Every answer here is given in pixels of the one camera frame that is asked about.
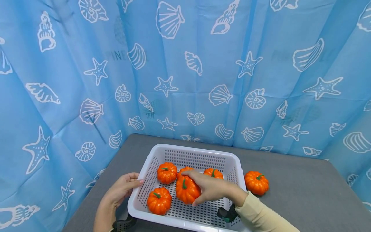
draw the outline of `basket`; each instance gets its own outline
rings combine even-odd
[[[158,144],[152,148],[139,174],[139,179],[145,180],[144,184],[134,189],[129,199],[128,211],[133,217],[191,231],[250,232],[239,218],[227,223],[217,216],[220,207],[229,210],[232,205],[232,202],[227,198],[205,202],[197,207],[186,205],[178,200],[175,193],[175,182],[166,185],[157,180],[157,169],[164,162],[173,163],[178,171],[187,166],[199,172],[203,172],[207,168],[215,168],[221,171],[225,180],[246,190],[241,163],[234,154]],[[147,198],[150,192],[158,187],[165,187],[173,197],[171,208],[164,216],[155,215],[147,209]]]

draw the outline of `gray table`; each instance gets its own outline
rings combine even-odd
[[[244,173],[255,170],[269,179],[270,190],[261,201],[301,232],[371,231],[370,213],[330,162],[138,134],[128,137],[63,231],[92,232],[95,212],[105,192],[121,175],[140,172],[152,147],[160,143],[235,154]],[[117,212],[117,219],[125,219],[126,203]],[[130,231],[186,230],[138,220]]]

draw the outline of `pumpkin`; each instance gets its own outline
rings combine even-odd
[[[177,178],[178,169],[172,163],[163,163],[157,169],[157,179],[162,184],[170,184]]]
[[[154,189],[147,199],[148,209],[158,215],[164,215],[169,211],[172,197],[169,190],[164,187]]]
[[[178,179],[175,192],[184,204],[192,204],[201,195],[200,187],[189,176],[181,176]]]
[[[208,176],[211,176],[211,177],[214,177],[214,178],[224,180],[223,174],[220,171],[218,171],[217,169],[212,169],[212,168],[206,169],[204,171],[204,174],[208,175]]]
[[[253,194],[262,196],[269,189],[269,181],[257,171],[249,171],[245,175],[246,188]]]

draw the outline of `shower curtain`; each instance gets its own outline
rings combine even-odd
[[[370,41],[370,0],[0,1],[0,230],[62,230],[132,133],[324,159],[371,211]]]

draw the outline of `starfish pattern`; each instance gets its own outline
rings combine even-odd
[[[333,79],[332,81],[324,81],[322,77],[319,77],[317,83],[314,86],[303,90],[303,93],[314,92],[316,100],[319,100],[324,94],[340,95],[341,92],[334,90],[334,86],[342,80],[342,76]]]
[[[95,76],[95,85],[98,86],[101,82],[102,78],[108,78],[105,68],[108,61],[103,61],[102,63],[98,63],[98,61],[93,57],[94,68],[90,70],[86,70],[84,72],[85,75],[94,75]]]
[[[246,61],[243,62],[242,60],[237,60],[236,64],[241,66],[241,72],[238,74],[238,78],[243,77],[246,73],[250,76],[253,76],[254,74],[254,68],[257,63],[259,63],[263,57],[258,57],[256,60],[253,59],[253,54],[251,51],[247,53]]]
[[[285,130],[286,130],[286,134],[284,134],[283,136],[284,137],[293,137],[295,139],[296,142],[299,141],[299,135],[301,134],[309,134],[308,131],[301,131],[300,130],[300,127],[301,127],[301,124],[298,124],[294,127],[288,127],[286,125],[282,126]]]
[[[177,126],[178,124],[174,123],[174,122],[169,122],[169,118],[165,118],[165,121],[161,121],[160,119],[157,120],[159,123],[162,124],[162,129],[170,129],[172,131],[175,131],[173,126]]]
[[[169,96],[169,91],[178,91],[177,87],[171,86],[171,82],[173,81],[173,76],[169,77],[166,81],[164,81],[161,77],[157,77],[158,81],[160,82],[154,90],[162,90],[165,94],[165,97]]]
[[[60,190],[62,192],[62,199],[60,200],[60,202],[53,208],[52,212],[53,211],[56,211],[57,209],[59,209],[60,207],[64,206],[65,207],[65,211],[67,210],[67,205],[68,205],[68,199],[70,196],[72,196],[75,191],[74,190],[70,190],[70,186],[71,186],[71,183],[73,181],[73,178],[69,179],[68,183],[67,183],[67,186],[64,188],[63,186],[60,187]]]
[[[50,136],[45,138],[43,128],[39,126],[39,137],[35,143],[26,144],[22,147],[24,151],[31,153],[31,162],[28,165],[26,175],[33,172],[42,159],[49,160],[47,155],[47,147],[49,145]]]

